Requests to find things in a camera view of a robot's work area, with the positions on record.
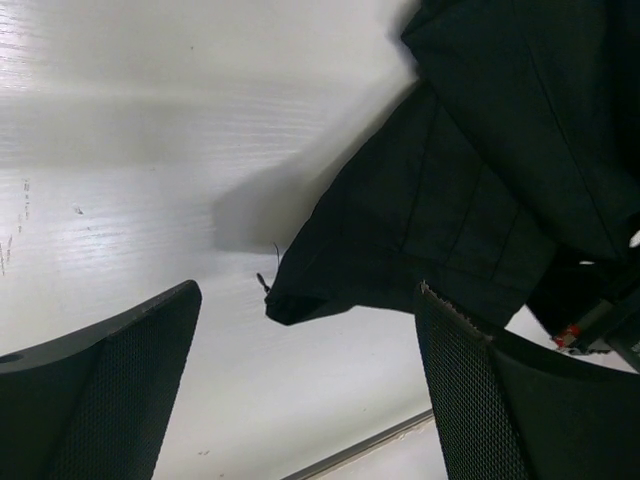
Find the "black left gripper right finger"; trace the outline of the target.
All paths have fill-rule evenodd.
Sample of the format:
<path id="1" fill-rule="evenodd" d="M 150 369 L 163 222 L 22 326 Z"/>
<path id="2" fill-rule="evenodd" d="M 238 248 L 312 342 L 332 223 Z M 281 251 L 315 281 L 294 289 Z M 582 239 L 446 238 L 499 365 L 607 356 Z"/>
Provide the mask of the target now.
<path id="1" fill-rule="evenodd" d="M 638 478 L 638 375 L 471 319 L 426 282 L 415 323 L 449 478 Z"/>

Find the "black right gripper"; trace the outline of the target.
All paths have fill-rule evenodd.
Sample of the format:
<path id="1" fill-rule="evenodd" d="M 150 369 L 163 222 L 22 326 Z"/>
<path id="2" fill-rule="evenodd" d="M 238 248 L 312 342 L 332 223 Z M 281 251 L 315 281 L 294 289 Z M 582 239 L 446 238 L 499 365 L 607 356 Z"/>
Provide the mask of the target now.
<path id="1" fill-rule="evenodd" d="M 639 290 L 613 301 L 601 299 L 552 340 L 559 351 L 572 355 L 615 351 L 639 372 Z"/>

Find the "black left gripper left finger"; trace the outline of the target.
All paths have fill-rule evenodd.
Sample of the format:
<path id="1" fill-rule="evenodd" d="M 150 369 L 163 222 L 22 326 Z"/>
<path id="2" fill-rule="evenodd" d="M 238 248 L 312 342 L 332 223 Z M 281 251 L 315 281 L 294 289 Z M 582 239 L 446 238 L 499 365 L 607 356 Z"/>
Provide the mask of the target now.
<path id="1" fill-rule="evenodd" d="M 188 280 L 2 356 L 2 478 L 152 478 L 201 302 Z"/>

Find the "black pleated skirt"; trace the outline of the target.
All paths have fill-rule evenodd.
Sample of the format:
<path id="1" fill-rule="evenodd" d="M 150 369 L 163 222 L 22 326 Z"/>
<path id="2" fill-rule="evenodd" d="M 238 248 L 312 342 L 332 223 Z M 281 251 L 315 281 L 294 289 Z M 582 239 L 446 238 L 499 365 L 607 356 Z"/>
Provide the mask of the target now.
<path id="1" fill-rule="evenodd" d="M 417 83 L 287 249 L 267 316 L 409 313 L 425 283 L 561 330 L 639 228 L 638 3 L 423 1 L 401 39 Z"/>

